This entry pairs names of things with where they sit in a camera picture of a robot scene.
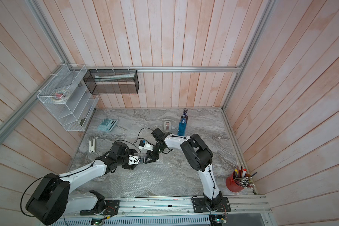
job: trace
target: gray marble surface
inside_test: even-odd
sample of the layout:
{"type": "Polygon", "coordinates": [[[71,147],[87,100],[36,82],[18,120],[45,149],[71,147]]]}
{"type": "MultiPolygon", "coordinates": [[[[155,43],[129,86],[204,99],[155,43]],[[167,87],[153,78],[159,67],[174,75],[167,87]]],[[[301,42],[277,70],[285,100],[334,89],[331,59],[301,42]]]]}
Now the gray marble surface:
{"type": "MultiPolygon", "coordinates": [[[[233,172],[237,163],[234,147],[226,132],[221,112],[219,108],[189,109],[185,135],[199,134],[212,150],[215,180],[224,195],[246,194],[244,190],[233,193],[227,189],[225,184],[226,177],[233,172]]],[[[176,108],[96,110],[70,170],[94,161],[97,156],[108,151],[116,140],[133,142],[140,129],[144,127],[151,129],[158,127],[163,130],[164,121],[169,120],[171,132],[177,134],[181,114],[182,109],[176,108]],[[111,132],[97,130],[97,126],[105,118],[118,120],[111,132]],[[94,137],[97,138],[97,152],[91,154],[88,152],[88,142],[94,137]]],[[[155,143],[148,129],[143,129],[139,137],[155,143]]],[[[191,168],[182,150],[179,149],[174,149],[168,154],[161,153],[158,161],[138,164],[134,170],[118,167],[115,173],[95,178],[77,188],[75,192],[83,193],[88,190],[96,190],[105,197],[113,198],[203,194],[198,173],[191,168]]]]}

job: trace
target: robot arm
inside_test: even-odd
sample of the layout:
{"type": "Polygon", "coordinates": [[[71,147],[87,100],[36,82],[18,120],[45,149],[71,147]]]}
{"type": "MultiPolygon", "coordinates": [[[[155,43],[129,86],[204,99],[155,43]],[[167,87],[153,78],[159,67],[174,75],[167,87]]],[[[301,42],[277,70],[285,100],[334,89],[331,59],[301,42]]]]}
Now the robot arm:
{"type": "Polygon", "coordinates": [[[171,133],[164,134],[159,128],[152,132],[157,144],[152,146],[141,142],[141,149],[147,149],[145,163],[155,162],[159,153],[165,148],[181,149],[191,167],[199,174],[203,186],[203,195],[206,197],[208,209],[214,210],[222,199],[220,189],[217,187],[212,170],[212,151],[198,134],[182,137],[171,133]]]}
{"type": "MultiPolygon", "coordinates": [[[[159,153],[165,148],[182,149],[188,163],[194,168],[201,179],[205,204],[213,211],[222,199],[222,194],[216,185],[212,171],[212,151],[199,135],[189,137],[164,134],[159,128],[152,132],[156,145],[141,141],[139,148],[147,149],[145,163],[158,160],[159,153]]],[[[112,148],[94,162],[64,174],[48,174],[34,191],[26,204],[26,210],[45,225],[56,222],[63,214],[80,210],[92,210],[101,214],[106,205],[104,196],[95,191],[81,195],[70,193],[82,184],[109,172],[114,173],[118,166],[124,169],[134,169],[140,162],[139,156],[134,156],[135,150],[129,149],[125,143],[115,142],[112,148]]]]}
{"type": "Polygon", "coordinates": [[[26,210],[45,225],[56,222],[63,214],[80,210],[93,210],[100,214],[104,211],[104,196],[95,191],[70,195],[82,184],[109,172],[118,166],[134,169],[139,163],[137,151],[129,149],[125,143],[115,142],[110,151],[95,159],[94,162],[68,173],[47,174],[40,182],[26,204],[26,210]]]}

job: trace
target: wire shelf organizer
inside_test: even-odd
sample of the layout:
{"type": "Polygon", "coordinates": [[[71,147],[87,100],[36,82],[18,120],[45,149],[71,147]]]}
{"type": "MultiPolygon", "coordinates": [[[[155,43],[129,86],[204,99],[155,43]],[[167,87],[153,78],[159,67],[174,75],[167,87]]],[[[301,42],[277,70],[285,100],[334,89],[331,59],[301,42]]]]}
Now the wire shelf organizer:
{"type": "Polygon", "coordinates": [[[64,65],[38,94],[38,99],[67,131],[84,131],[99,97],[93,97],[80,81],[85,66],[64,65]]]}

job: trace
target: blue calculator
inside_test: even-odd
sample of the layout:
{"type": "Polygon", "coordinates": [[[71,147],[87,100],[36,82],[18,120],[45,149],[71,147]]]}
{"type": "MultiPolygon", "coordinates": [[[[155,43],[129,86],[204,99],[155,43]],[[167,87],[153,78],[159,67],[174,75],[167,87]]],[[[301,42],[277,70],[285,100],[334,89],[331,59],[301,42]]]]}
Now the blue calculator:
{"type": "Polygon", "coordinates": [[[104,132],[110,132],[113,129],[113,127],[117,124],[117,121],[118,120],[115,119],[104,119],[97,127],[97,129],[104,132]]]}

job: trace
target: wooden wall panel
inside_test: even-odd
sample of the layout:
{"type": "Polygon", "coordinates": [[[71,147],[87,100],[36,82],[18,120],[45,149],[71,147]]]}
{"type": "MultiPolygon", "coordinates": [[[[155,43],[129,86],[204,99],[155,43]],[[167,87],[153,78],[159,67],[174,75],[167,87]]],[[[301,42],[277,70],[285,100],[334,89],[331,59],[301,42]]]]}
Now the wooden wall panel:
{"type": "MultiPolygon", "coordinates": [[[[83,12],[83,5],[75,6],[78,12],[83,12]]],[[[70,14],[65,18],[72,23],[77,22],[76,17],[74,16],[74,21],[70,14]]],[[[89,23],[86,18],[80,19],[80,25],[89,23]]],[[[95,38],[92,34],[93,32],[86,33],[84,37],[95,38]]],[[[81,58],[79,54],[73,58],[69,49],[72,50],[72,46],[64,47],[70,59],[81,58]]],[[[99,51],[99,48],[91,47],[91,50],[99,51]]],[[[103,61],[102,57],[94,59],[103,61]]],[[[61,59],[26,2],[0,1],[0,125],[38,89],[60,63],[61,59]]],[[[65,131],[41,104],[29,112],[0,146],[0,224],[8,215],[11,217],[4,224],[38,224],[35,218],[20,213],[18,205],[21,195],[36,178],[48,173],[65,172],[80,137],[78,132],[65,131]]],[[[28,189],[24,202],[38,183],[28,189]]]]}
{"type": "MultiPolygon", "coordinates": [[[[239,65],[267,3],[39,0],[71,63],[86,66],[239,65]]],[[[232,73],[140,73],[138,77],[137,95],[100,95],[98,106],[222,106],[234,78],[232,73]]]]}
{"type": "Polygon", "coordinates": [[[278,2],[226,114],[279,225],[339,225],[339,0],[290,4],[278,2]]]}

